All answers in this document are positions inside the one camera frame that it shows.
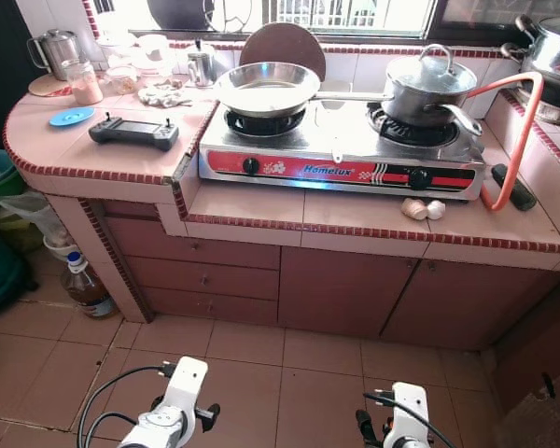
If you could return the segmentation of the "brown kitchen cabinet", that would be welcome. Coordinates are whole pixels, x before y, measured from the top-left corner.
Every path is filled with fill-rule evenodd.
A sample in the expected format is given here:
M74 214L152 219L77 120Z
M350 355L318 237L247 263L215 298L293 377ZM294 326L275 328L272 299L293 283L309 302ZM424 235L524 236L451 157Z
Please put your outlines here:
M220 242L166 233L156 205L105 201L105 226L153 312L480 350L559 272Z

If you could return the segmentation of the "kitchen window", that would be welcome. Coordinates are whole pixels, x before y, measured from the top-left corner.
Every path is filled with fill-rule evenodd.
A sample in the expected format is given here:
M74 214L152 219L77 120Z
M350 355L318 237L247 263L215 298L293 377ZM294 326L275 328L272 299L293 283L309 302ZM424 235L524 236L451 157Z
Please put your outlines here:
M90 0L136 34L242 41L267 24L296 24L323 42L527 41L516 24L560 17L560 0Z

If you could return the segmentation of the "oil bottle blue cap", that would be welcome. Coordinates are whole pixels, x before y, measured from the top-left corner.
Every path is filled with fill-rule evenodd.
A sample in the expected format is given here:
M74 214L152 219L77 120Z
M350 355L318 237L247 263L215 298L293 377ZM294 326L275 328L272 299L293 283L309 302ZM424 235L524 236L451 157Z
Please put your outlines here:
M79 310L95 319L114 315L117 305L87 258L78 251L70 252L66 265L67 272L62 274L60 282Z

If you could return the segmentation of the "clear plastic bag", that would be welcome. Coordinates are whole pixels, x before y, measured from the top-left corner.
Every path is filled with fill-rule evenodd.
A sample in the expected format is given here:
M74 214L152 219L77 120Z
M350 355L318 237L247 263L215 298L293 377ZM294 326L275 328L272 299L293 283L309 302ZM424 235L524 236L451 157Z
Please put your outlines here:
M28 190L19 195L0 196L0 206L34 223L46 236L47 247L54 250L75 244L44 193Z

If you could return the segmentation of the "steel red gas stove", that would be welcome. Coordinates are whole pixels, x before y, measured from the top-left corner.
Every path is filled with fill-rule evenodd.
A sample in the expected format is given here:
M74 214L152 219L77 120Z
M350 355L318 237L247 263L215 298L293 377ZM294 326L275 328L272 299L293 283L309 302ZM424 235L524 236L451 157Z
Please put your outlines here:
M473 201L492 172L473 133L391 122L376 103L310 105L279 135L242 133L243 125L216 108L199 144L204 179Z

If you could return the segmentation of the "white crumpled cloth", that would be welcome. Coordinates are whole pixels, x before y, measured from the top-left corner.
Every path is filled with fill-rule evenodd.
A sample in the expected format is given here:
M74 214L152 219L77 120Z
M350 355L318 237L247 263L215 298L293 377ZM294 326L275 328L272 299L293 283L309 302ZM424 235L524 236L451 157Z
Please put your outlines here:
M136 93L136 98L144 105L160 108L172 108L193 103L193 99L185 91L185 86L174 82L145 86Z

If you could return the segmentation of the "blue round lid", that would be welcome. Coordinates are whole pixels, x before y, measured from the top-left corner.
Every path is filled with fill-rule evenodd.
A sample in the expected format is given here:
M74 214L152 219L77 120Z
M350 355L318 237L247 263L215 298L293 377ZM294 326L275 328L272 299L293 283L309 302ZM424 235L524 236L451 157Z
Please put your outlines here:
M70 127L70 125L76 125L91 119L93 115L95 115L95 108L93 107L66 108L66 110L54 115L49 120L49 125L52 125L52 127Z

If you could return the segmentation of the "steel frying pan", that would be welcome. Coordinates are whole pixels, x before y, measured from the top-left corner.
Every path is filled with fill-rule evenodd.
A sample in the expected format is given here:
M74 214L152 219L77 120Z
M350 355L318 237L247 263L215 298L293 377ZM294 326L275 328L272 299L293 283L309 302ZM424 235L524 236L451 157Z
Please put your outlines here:
M311 101L391 101L392 93L323 92L321 77L294 63L238 65L218 77L217 100L245 117L288 117Z

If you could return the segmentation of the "steel pot with lid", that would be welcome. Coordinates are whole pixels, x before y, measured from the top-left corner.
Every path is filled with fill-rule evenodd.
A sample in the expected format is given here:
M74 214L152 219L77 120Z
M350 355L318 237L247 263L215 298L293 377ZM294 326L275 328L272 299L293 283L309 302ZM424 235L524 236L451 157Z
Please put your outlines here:
M459 125L480 136L482 127L462 108L478 86L470 68L455 63L454 52L442 44L429 44L417 56L399 57L386 69L381 108L397 122L416 127Z

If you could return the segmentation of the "small steel teapot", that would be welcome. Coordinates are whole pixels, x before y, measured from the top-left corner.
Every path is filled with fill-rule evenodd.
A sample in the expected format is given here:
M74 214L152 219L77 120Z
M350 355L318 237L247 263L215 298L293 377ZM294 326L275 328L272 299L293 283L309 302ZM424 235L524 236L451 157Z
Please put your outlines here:
M223 72L215 49L198 39L193 46L186 48L185 56L189 80L194 87L216 85L217 77Z

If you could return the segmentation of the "glass jar pink contents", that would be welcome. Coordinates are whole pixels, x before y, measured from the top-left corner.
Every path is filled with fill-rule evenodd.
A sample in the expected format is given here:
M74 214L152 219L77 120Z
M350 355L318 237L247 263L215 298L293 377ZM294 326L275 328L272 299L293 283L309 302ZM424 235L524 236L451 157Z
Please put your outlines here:
M68 86L78 105L95 105L104 100L95 68L88 61L74 59L62 63Z

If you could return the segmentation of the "round wooden trivet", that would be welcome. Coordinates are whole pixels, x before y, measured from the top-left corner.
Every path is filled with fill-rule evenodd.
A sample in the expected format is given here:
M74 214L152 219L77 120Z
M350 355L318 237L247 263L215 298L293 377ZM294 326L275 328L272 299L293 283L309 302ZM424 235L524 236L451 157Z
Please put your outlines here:
M72 95L72 89L67 80L59 80L52 74L45 74L30 82L28 93L36 97L66 97Z

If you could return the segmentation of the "round brown cutting board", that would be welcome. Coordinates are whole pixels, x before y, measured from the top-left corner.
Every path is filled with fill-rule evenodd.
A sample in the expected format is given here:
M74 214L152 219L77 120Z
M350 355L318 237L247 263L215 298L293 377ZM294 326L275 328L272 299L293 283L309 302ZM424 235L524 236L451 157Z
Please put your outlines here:
M287 22L263 25L247 38L238 64L250 63L294 63L311 69L322 81L327 78L321 42L305 27Z

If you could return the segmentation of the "steel jug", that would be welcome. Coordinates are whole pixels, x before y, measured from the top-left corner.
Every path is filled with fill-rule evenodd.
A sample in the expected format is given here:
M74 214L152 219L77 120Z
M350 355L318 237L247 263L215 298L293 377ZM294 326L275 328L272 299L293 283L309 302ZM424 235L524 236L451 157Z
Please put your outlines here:
M44 34L28 39L27 48L32 63L38 68L47 69L60 81L68 80L63 69L68 61L87 63L89 60L77 35L66 30L47 30Z

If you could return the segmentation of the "large steel stockpot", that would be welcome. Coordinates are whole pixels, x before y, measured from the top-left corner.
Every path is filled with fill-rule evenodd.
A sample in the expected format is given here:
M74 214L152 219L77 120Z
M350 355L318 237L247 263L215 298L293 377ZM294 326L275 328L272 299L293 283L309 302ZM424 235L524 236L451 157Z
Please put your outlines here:
M505 43L500 48L502 55L519 63L523 73L540 73L544 82L541 102L560 111L560 17L533 21L520 14L514 24L531 39L531 46L525 49ZM560 124L560 112L553 123Z

